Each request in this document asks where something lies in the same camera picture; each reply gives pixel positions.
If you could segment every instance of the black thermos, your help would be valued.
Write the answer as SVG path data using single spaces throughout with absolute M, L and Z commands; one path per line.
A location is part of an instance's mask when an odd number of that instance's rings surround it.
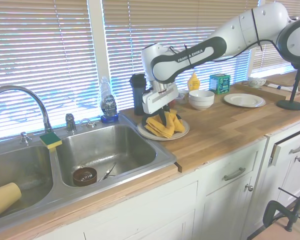
M 146 91 L 147 85 L 145 74 L 133 74 L 130 78 L 130 85 L 133 93 L 134 114 L 137 116 L 142 116 L 145 114 L 142 106 L 142 96 Z

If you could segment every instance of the stainless steel sink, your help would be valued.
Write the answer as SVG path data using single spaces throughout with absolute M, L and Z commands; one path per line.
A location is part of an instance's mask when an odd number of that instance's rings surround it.
M 99 180 L 115 163 L 111 175 L 118 176 L 150 164 L 157 155 L 154 148 L 127 125 L 69 136 L 62 140 L 56 152 L 62 180 L 73 187 L 76 187 L 73 173 L 77 169 L 94 168 Z
M 0 154 L 0 187 L 15 183 L 22 197 L 0 217 L 26 209 L 42 200 L 52 189 L 49 150 L 30 146 Z
M 0 231 L 124 184 L 173 164 L 176 157 L 159 143 L 141 137 L 124 115 L 115 123 L 98 121 L 94 128 L 54 129 L 62 145 L 48 150 L 32 136 L 29 146 L 19 137 L 0 141 L 0 186 L 15 182 L 22 198 L 0 216 Z M 113 177 L 75 187 L 73 172 L 93 167 L 100 179 L 116 163 Z

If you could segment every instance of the green box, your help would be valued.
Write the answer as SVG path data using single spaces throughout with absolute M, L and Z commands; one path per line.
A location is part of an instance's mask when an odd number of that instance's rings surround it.
M 230 88 L 230 75 L 226 74 L 214 74 L 210 75 L 210 91 L 215 94 L 226 94 Z

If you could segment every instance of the stacked bowls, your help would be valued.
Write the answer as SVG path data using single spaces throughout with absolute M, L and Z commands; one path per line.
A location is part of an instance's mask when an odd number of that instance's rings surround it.
M 193 90 L 189 92 L 189 103 L 197 110 L 210 108 L 215 101 L 215 94 L 207 90 Z

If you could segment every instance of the window blinds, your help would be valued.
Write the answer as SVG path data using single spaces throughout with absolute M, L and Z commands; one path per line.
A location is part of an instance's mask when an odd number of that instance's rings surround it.
M 0 0 L 0 86 L 44 102 L 52 126 L 98 115 L 99 81 L 87 0 Z M 0 137 L 43 129 L 26 93 L 0 94 Z
M 257 0 L 102 0 L 112 89 L 120 109 L 133 106 L 129 79 L 143 73 L 141 50 L 153 43 L 178 50 L 202 42 L 217 27 L 258 5 Z M 201 89 L 209 88 L 211 74 L 231 75 L 242 81 L 247 76 L 250 52 L 220 63 L 209 62 L 195 68 Z M 187 87 L 193 70 L 175 80 L 179 89 Z
M 266 0 L 265 3 L 273 3 L 274 0 Z M 280 0 L 277 1 L 283 4 L 289 16 L 299 16 L 300 17 L 300 0 Z M 272 46 L 272 44 L 267 44 L 263 48 L 256 48 L 254 61 L 253 61 L 253 76 L 269 76 L 273 74 L 282 74 L 293 70 L 291 64 L 280 56 L 277 50 Z

